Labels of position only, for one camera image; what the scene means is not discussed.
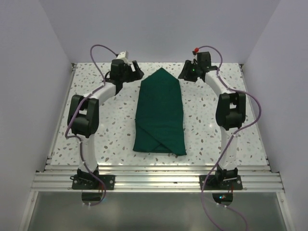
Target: spotted table surface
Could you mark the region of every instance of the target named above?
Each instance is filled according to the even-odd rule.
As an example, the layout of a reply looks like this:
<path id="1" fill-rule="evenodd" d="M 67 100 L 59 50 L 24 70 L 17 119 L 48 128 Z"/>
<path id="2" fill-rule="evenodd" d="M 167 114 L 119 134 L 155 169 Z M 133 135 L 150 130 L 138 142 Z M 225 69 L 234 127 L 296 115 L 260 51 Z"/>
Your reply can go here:
<path id="1" fill-rule="evenodd" d="M 98 64 L 103 73 L 110 70 L 110 63 Z M 139 63 L 146 78 L 163 67 L 178 77 L 183 63 Z M 226 63 L 221 76 L 235 89 L 244 90 L 244 81 L 238 64 Z M 52 165 L 77 165 L 79 145 L 76 139 L 64 137 L 71 98 L 74 94 L 85 94 L 101 83 L 97 69 L 91 63 L 78 63 L 64 115 L 58 130 Z M 214 164 L 221 151 L 221 134 L 215 121 L 218 97 L 212 89 L 199 80 L 196 83 L 180 80 L 184 110 L 184 133 L 186 156 L 174 154 L 138 153 L 132 150 L 135 140 L 135 114 L 140 81 L 124 84 L 118 95 L 100 107 L 100 126 L 95 138 L 95 155 L 100 165 L 187 165 Z M 246 121 L 253 121 L 249 101 L 246 101 Z M 239 165 L 267 165 L 265 151 L 256 126 L 240 132 L 237 148 Z"/>

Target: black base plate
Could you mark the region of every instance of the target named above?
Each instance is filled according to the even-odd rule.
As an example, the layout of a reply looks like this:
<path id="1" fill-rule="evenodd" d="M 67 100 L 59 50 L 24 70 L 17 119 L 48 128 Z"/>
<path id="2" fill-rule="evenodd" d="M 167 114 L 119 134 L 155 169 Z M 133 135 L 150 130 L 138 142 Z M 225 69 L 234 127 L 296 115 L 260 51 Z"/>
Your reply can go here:
<path id="1" fill-rule="evenodd" d="M 202 186 L 203 186 L 205 178 L 206 178 L 206 175 L 199 176 L 199 183 L 200 183 L 201 190 L 202 190 Z M 233 188 L 233 190 L 243 189 L 241 176 L 238 175 L 236 180 L 226 180 L 223 182 L 218 182 L 215 175 L 210 175 L 204 186 L 205 191 L 206 190 L 230 190 L 231 188 Z"/>
<path id="2" fill-rule="evenodd" d="M 105 186 L 106 186 L 106 190 L 113 190 L 115 187 L 115 179 L 116 176 L 115 175 L 98 175 L 98 178 L 104 182 Z M 91 184 L 83 184 L 83 183 L 75 183 L 75 181 L 73 181 L 73 185 L 72 185 L 72 189 L 74 190 L 98 190 L 99 189 L 99 185 L 97 186 L 93 186 Z"/>

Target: white wall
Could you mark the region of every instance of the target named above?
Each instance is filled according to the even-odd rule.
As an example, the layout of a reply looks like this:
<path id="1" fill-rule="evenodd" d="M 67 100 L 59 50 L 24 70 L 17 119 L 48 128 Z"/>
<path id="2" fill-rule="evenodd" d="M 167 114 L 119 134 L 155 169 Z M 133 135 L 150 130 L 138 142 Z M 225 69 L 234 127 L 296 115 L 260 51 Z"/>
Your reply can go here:
<path id="1" fill-rule="evenodd" d="M 72 62 L 89 62 L 91 45 L 100 43 L 139 62 L 184 62 L 196 46 L 212 45 L 226 62 L 244 63 L 279 0 L 40 2 Z M 94 53 L 100 62 L 112 58 Z"/>
<path id="2" fill-rule="evenodd" d="M 281 0 L 244 65 L 261 101 L 269 162 L 280 171 L 298 231 L 308 230 L 308 1 Z"/>
<path id="3" fill-rule="evenodd" d="M 18 229 L 46 162 L 70 63 L 38 0 L 0 1 L 0 230 Z"/>

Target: green cloth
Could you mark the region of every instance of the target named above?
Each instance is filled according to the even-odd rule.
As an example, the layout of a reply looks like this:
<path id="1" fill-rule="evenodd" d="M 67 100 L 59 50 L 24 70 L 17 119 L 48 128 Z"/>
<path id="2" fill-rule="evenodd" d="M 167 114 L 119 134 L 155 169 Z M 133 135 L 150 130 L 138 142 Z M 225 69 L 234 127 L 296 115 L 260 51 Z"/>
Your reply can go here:
<path id="1" fill-rule="evenodd" d="M 133 150 L 186 155 L 180 83 L 163 68 L 141 82 Z"/>

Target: purple cable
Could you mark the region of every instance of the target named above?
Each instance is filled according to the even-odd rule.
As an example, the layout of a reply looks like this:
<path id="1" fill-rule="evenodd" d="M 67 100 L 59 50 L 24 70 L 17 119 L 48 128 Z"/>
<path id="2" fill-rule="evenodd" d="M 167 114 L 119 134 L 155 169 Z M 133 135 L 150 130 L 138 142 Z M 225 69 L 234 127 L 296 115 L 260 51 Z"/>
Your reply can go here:
<path id="1" fill-rule="evenodd" d="M 212 49 L 214 49 L 214 50 L 218 53 L 218 55 L 220 56 L 220 64 L 219 64 L 219 67 L 218 67 L 218 69 L 217 69 L 217 71 L 216 71 L 216 75 L 217 75 L 218 79 L 220 80 L 220 82 L 222 83 L 222 85 L 223 85 L 226 89 L 228 89 L 228 90 L 231 90 L 231 91 L 234 91 L 234 92 L 239 92 L 239 93 L 244 93 L 244 94 L 250 96 L 250 97 L 253 98 L 254 101 L 257 103 L 258 109 L 259 109 L 258 116 L 257 116 L 257 118 L 256 118 L 252 123 L 250 123 L 250 124 L 248 124 L 248 125 L 246 125 L 246 126 L 244 126 L 244 127 L 242 127 L 242 128 L 237 129 L 237 130 L 233 133 L 233 135 L 230 137 L 230 139 L 229 139 L 229 141 L 228 141 L 226 147 L 224 148 L 224 150 L 222 151 L 220 157 L 218 158 L 218 161 L 214 164 L 214 166 L 212 167 L 212 169 L 209 171 L 209 173 L 207 174 L 207 176 L 206 176 L 206 178 L 205 178 L 205 180 L 204 180 L 204 183 L 203 183 L 203 185 L 202 185 L 202 189 L 201 189 L 201 201 L 202 201 L 203 210 L 204 210 L 205 214 L 207 215 L 207 217 L 210 219 L 210 221 L 211 221 L 219 230 L 223 231 L 223 229 L 222 229 L 222 228 L 213 220 L 213 218 L 209 215 L 209 212 L 208 212 L 208 210 L 207 210 L 207 208 L 206 208 L 206 206 L 205 206 L 205 202 L 204 202 L 204 187 L 205 187 L 205 183 L 206 183 L 206 181 L 208 180 L 208 178 L 209 178 L 209 176 L 211 175 L 211 173 L 214 171 L 214 169 L 218 166 L 218 163 L 221 161 L 221 159 L 222 159 L 223 155 L 225 154 L 227 148 L 230 146 L 230 144 L 231 144 L 231 142 L 232 142 L 232 140 L 233 140 L 233 138 L 234 138 L 234 135 L 237 134 L 239 131 L 241 131 L 241 130 L 243 130 L 243 129 L 245 129 L 245 128 L 248 128 L 248 127 L 250 127 L 250 126 L 252 126 L 252 125 L 254 125 L 254 124 L 260 119 L 260 117 L 261 117 L 262 108 L 261 108 L 260 102 L 259 102 L 253 95 L 251 95 L 250 93 L 248 93 L 248 92 L 246 92 L 246 91 L 243 91 L 243 90 L 236 90 L 236 89 L 229 88 L 228 85 L 222 80 L 221 76 L 219 75 L 219 71 L 220 71 L 220 68 L 221 68 L 221 66 L 222 66 L 222 55 L 221 55 L 221 53 L 220 53 L 215 47 L 212 47 L 212 46 L 202 46 L 202 47 L 199 47 L 199 49 L 201 49 L 201 48 L 212 48 Z M 248 230 L 249 230 L 249 228 L 248 228 L 248 222 L 247 222 L 246 218 L 243 216 L 243 214 L 241 214 L 240 212 L 236 211 L 235 209 L 233 209 L 233 208 L 231 208 L 231 207 L 227 207 L 227 208 L 228 208 L 229 210 L 235 212 L 236 214 L 238 214 L 238 215 L 244 220 L 245 226 L 246 226 L 245 230 L 248 231 Z"/>
<path id="2" fill-rule="evenodd" d="M 84 101 L 86 101 L 89 97 L 91 97 L 91 96 L 92 96 L 93 94 L 95 94 L 97 91 L 99 91 L 100 89 L 102 89 L 102 88 L 105 86 L 105 83 L 106 83 L 105 76 L 103 75 L 102 71 L 100 70 L 100 68 L 97 66 L 96 62 L 95 62 L 94 59 L 93 59 L 92 49 L 93 49 L 94 47 L 104 47 L 104 48 L 108 49 L 109 51 L 111 51 L 111 52 L 116 56 L 116 53 L 115 53 L 114 51 L 112 51 L 110 48 L 106 47 L 106 46 L 96 44 L 96 45 L 93 45 L 93 46 L 91 47 L 91 49 L 90 49 L 90 56 L 91 56 L 91 59 L 92 59 L 94 65 L 95 65 L 95 67 L 98 69 L 98 71 L 100 72 L 101 76 L 103 77 L 103 85 L 99 86 L 99 87 L 98 87 L 97 89 L 95 89 L 92 93 L 90 93 L 88 96 L 86 96 L 85 98 L 83 98 L 83 99 L 80 101 L 80 103 L 78 104 L 78 107 L 77 107 L 77 109 L 75 110 L 75 112 L 74 112 L 74 114 L 73 114 L 73 117 L 72 117 L 71 121 L 69 122 L 69 124 L 68 124 L 68 126 L 67 126 L 67 129 L 66 129 L 66 131 L 65 131 L 65 138 L 67 138 L 67 139 L 69 139 L 69 138 L 77 138 L 77 139 L 79 140 L 80 159 L 81 159 L 81 161 L 83 162 L 84 167 L 85 167 L 86 170 L 89 172 L 89 174 L 90 174 L 91 176 L 93 176 L 93 177 L 103 186 L 104 193 L 103 193 L 101 199 L 100 199 L 98 202 L 94 203 L 94 204 L 89 203 L 88 205 L 90 205 L 90 206 L 98 205 L 99 203 L 101 203 L 101 202 L 103 201 L 103 199 L 104 199 L 105 196 L 106 196 L 106 186 L 105 186 L 104 182 L 103 182 L 101 179 L 99 179 L 97 176 L 95 176 L 95 175 L 91 172 L 91 170 L 88 168 L 88 166 L 87 166 L 87 164 L 86 164 L 86 162 L 85 162 L 85 160 L 84 160 L 84 157 L 83 157 L 82 139 L 81 139 L 79 136 L 77 136 L 77 135 L 71 135 L 71 136 L 69 136 L 68 133 L 69 133 L 69 130 L 71 129 L 72 124 L 73 124 L 74 120 L 76 119 L 76 116 L 78 115 L 79 110 L 80 110 L 82 104 L 84 103 Z"/>

